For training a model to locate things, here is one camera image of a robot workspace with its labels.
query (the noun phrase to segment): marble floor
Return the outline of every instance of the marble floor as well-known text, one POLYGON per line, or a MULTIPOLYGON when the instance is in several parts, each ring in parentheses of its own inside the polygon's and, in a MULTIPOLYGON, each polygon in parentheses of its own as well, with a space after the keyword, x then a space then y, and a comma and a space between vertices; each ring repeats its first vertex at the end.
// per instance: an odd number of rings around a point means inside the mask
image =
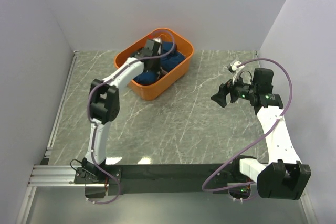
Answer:
MULTIPOLYGON (((76 55, 49 165, 68 165, 87 151, 90 124, 86 105, 93 79, 114 70, 118 51, 81 51, 76 55)), ((120 113, 112 123, 107 156, 121 164, 223 163, 262 135, 248 101, 221 108, 210 97, 232 77, 234 59, 255 58, 254 51, 197 50, 190 69, 154 101, 143 101, 128 87, 120 92, 120 113)), ((258 63, 246 66, 253 72, 258 63)), ((268 162, 266 142, 246 152, 268 162)))

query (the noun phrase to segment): blue object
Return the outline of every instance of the blue object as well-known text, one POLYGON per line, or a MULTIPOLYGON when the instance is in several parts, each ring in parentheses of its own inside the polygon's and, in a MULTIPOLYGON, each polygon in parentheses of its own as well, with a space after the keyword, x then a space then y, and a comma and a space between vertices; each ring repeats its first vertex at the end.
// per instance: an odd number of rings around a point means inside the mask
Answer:
MULTIPOLYGON (((162 42, 162 53, 168 52, 172 46, 173 43, 171 42, 162 42)), ((164 71, 170 72, 183 60, 184 56, 177 51, 177 46, 175 44, 173 51, 169 55, 160 59, 160 64, 164 71)))
MULTIPOLYGON (((172 48, 172 46, 172 42, 162 42, 161 53, 164 54, 165 52, 168 52, 172 48)), ((160 58, 160 65, 164 71, 170 72, 183 60, 184 56, 177 51, 177 46, 175 44, 173 51, 169 55, 160 58)), ((151 85, 156 83, 158 78, 159 76, 157 73, 153 71, 147 71, 138 75, 133 80, 140 85, 151 85)))
POLYGON ((143 72, 135 77, 133 80, 140 85, 151 85, 156 83, 158 74, 152 71, 143 72))

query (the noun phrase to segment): purple cable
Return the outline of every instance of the purple cable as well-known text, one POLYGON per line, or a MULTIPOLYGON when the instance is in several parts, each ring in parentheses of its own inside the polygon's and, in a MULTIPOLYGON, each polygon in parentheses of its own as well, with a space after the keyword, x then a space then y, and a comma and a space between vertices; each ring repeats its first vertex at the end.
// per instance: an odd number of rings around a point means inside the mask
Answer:
MULTIPOLYGON (((248 61, 245 61, 243 63, 241 63, 240 65, 237 66, 237 68, 243 66, 243 65, 246 65, 248 63, 251 63, 251 62, 254 62, 254 61, 269 61, 269 62, 272 62, 274 63, 275 65, 277 65, 279 68, 282 69, 282 71, 285 73, 286 77, 287 77, 287 80, 288 80, 288 84, 289 84, 289 99, 288 99, 288 103, 286 104, 284 110, 282 111, 282 113, 280 114, 280 116, 283 116, 291 102, 292 102, 292 96, 293 96, 293 86, 292 86, 292 81, 289 77, 289 74, 288 72, 284 69, 284 67, 282 65, 280 65, 278 62, 274 61, 274 60, 271 60, 271 59, 267 59, 267 58, 260 58, 260 59, 252 59, 252 60, 248 60, 248 61)), ((260 138, 258 138, 257 140, 255 140, 253 143, 247 145, 245 148, 243 148, 241 151, 239 151, 237 154, 235 154, 234 156, 232 156, 229 160, 227 160, 223 165, 221 165, 216 171, 214 171, 210 176, 209 178, 207 178, 203 185, 202 185, 202 190, 203 191, 223 191, 223 190, 228 190, 228 189, 231 189, 231 188, 235 188, 235 187, 240 187, 240 186, 247 186, 247 185, 250 185, 250 184, 253 184, 254 182, 246 182, 246 183, 240 183, 240 184, 236 184, 236 185, 232 185, 232 186, 226 186, 226 187, 221 187, 221 188, 214 188, 214 189, 206 189, 206 185, 209 183, 209 181, 211 179, 213 179, 221 170, 223 170, 230 162, 232 162, 235 158, 237 158, 240 154, 242 154, 243 152, 247 151, 248 149, 250 149, 251 147, 255 146, 257 143, 259 143, 261 140, 263 140, 266 136, 268 136, 274 129, 275 127, 278 125, 280 119, 277 119, 275 121, 275 123, 273 124, 273 126, 269 129, 268 132, 266 132, 264 135, 262 135, 260 138)))
POLYGON ((127 66, 123 67, 123 68, 122 68, 118 73, 116 73, 111 79, 109 79, 109 80, 107 80, 107 81, 105 81, 105 82, 103 82, 103 83, 100 83, 99 85, 95 86, 95 87, 91 90, 91 92, 90 92, 90 94, 89 94, 89 100, 88 100, 88 104, 87 104, 87 116, 88 116, 89 121, 90 121, 91 123, 94 123, 94 124, 95 124, 95 128, 94 128, 93 135, 92 135, 91 158, 92 158, 92 161, 93 161, 94 165, 96 166, 96 168, 97 168, 98 170, 100 170, 101 172, 103 172, 103 173, 104 173, 105 175, 107 175, 108 177, 112 178, 112 179, 117 183, 117 185, 118 185, 118 192, 117 192, 117 195, 116 195, 113 199, 108 200, 108 201, 94 201, 94 200, 92 200, 92 199, 88 199, 90 202, 92 202, 92 203, 94 203, 94 204, 103 205, 103 204, 108 204, 108 203, 111 203, 111 202, 115 201, 115 200, 119 197, 119 195, 121 194, 121 186, 120 186, 120 182, 117 180, 117 178, 115 178, 112 174, 109 174, 109 173, 106 172, 103 168, 101 168, 101 167, 98 165, 98 163, 97 163, 97 161, 96 161, 96 159, 95 159, 95 157, 94 157, 94 156, 95 156, 95 155, 94 155, 94 152, 95 152, 95 149, 94 149, 94 143, 95 143, 95 141, 96 141, 96 133, 97 133, 97 127, 98 127, 98 125, 97 125, 97 123, 96 123, 95 121, 92 120, 91 115, 90 115, 90 104, 91 104, 91 100, 92 100, 93 94, 94 94, 94 93, 95 93, 101 86, 103 86, 103 85, 105 85, 105 84, 107 84, 107 83, 109 83, 109 82, 111 82, 111 81, 114 81, 118 76, 120 76, 120 75, 121 75, 121 74, 122 74, 128 67, 130 67, 130 66, 133 65, 134 63, 139 62, 139 61, 142 61, 142 60, 148 60, 148 59, 159 59, 159 58, 162 58, 162 57, 165 57, 165 56, 169 55, 169 54, 173 51, 173 49, 174 49, 174 47, 175 47, 175 38, 174 38, 173 34, 172 34, 170 31, 165 30, 165 29, 157 30, 157 31, 153 32, 152 34, 155 35, 155 34, 157 34, 157 33, 160 32, 160 31, 161 31, 161 32, 162 32, 162 31, 165 31, 166 33, 168 33, 168 34, 172 37, 173 45, 172 45, 172 48, 171 48, 168 52, 166 52, 166 53, 164 53, 164 54, 162 54, 162 55, 151 56, 151 57, 143 57, 143 58, 141 58, 141 59, 137 59, 137 60, 135 60, 135 61, 132 61, 132 62, 129 63, 127 66))

